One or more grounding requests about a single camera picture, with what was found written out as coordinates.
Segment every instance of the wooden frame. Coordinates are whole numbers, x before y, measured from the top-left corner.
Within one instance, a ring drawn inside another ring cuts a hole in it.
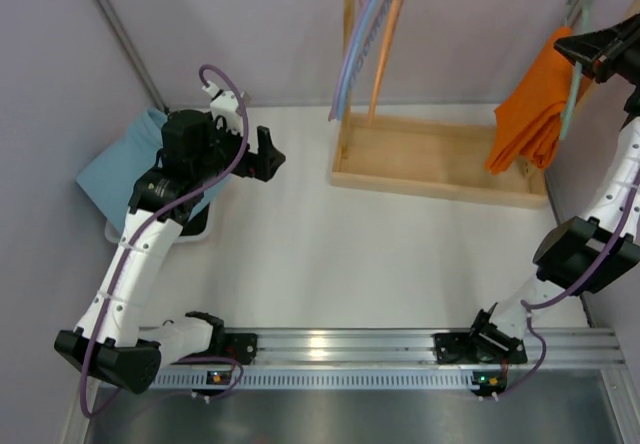
[[[635,10],[638,0],[629,12]],[[354,24],[355,0],[344,0],[343,48]],[[576,114],[583,107],[580,101]],[[331,172],[336,186],[535,208],[547,202],[543,173],[519,159],[497,176],[484,170],[493,145],[490,126],[365,115],[347,105]]]

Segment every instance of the cable tie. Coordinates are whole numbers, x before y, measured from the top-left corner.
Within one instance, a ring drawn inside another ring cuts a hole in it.
[[[104,292],[104,291],[98,290],[98,294],[100,294],[105,301],[113,301],[114,300],[113,299],[113,295],[109,294],[108,292]]]
[[[620,187],[625,187],[625,188],[627,188],[627,189],[635,189],[636,191],[637,191],[638,189],[640,189],[640,185],[638,185],[638,184],[634,184],[634,183],[632,183],[632,182],[631,182],[631,183],[629,183],[629,182],[620,182],[620,181],[618,181],[618,183],[617,183],[617,184],[618,184]]]
[[[129,244],[129,241],[120,240],[120,241],[118,241],[118,246],[122,247],[123,249],[129,249],[130,251],[136,250],[136,248],[134,246]]]

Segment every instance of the light purple wall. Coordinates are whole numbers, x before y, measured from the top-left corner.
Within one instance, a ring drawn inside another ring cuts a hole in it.
[[[108,264],[75,174],[146,106],[91,0],[0,0],[0,442],[54,442],[78,373],[55,354]]]
[[[598,0],[598,27],[618,22],[632,0]],[[614,77],[596,88],[584,112],[572,124],[567,140],[547,173],[561,219],[584,211],[600,185],[615,153],[617,133],[626,117],[623,106],[633,88]],[[590,298],[597,322],[618,335],[636,389],[640,390],[640,267]]]
[[[406,0],[381,99],[504,98],[561,23],[565,1]],[[113,3],[170,104],[205,102],[195,76],[203,62],[227,70],[256,104],[331,100],[341,63],[343,0]],[[358,101],[368,101],[377,55],[374,48],[360,75]]]

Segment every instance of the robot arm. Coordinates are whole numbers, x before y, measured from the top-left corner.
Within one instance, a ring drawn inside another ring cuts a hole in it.
[[[154,213],[219,175],[238,154],[242,136],[235,97],[211,83],[205,90],[212,96],[211,112],[169,114],[162,128],[163,147],[155,165],[134,186],[125,229],[102,285],[75,329],[60,331],[54,345],[80,370],[98,328],[89,375],[134,393],[145,391],[158,370],[168,364],[194,353],[219,356],[223,351],[224,323],[205,313],[191,312],[151,331],[139,329],[162,262],[204,194],[159,216],[132,239]],[[258,153],[249,152],[247,146],[232,173],[266,182],[285,156],[273,146],[267,128],[258,127],[257,132]],[[117,282],[109,293],[114,275]],[[101,318],[105,299],[110,302]]]
[[[570,61],[580,62],[583,73],[597,83],[617,73],[640,85],[640,15],[609,29],[559,39],[555,48]],[[595,199],[580,216],[547,234],[533,258],[538,271],[510,298],[489,311],[480,310],[468,332],[435,336],[439,363],[525,363],[523,337],[528,319],[535,322],[561,300],[562,293],[579,296],[599,292],[640,262],[640,246],[634,244],[640,216],[640,193],[636,192],[640,168],[638,89],[625,104],[629,118]],[[632,201],[628,201],[630,192]],[[620,226],[627,212],[628,218]],[[618,237],[610,250],[601,254],[614,235]],[[506,383],[500,385],[498,392]]]

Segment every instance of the light blue towel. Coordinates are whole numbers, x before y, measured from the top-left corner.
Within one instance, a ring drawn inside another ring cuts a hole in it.
[[[162,147],[160,129],[167,116],[149,108],[131,123],[125,135],[85,167],[76,182],[111,225],[122,233],[133,185],[156,161]],[[220,192],[226,179],[209,189],[191,212],[195,216]]]

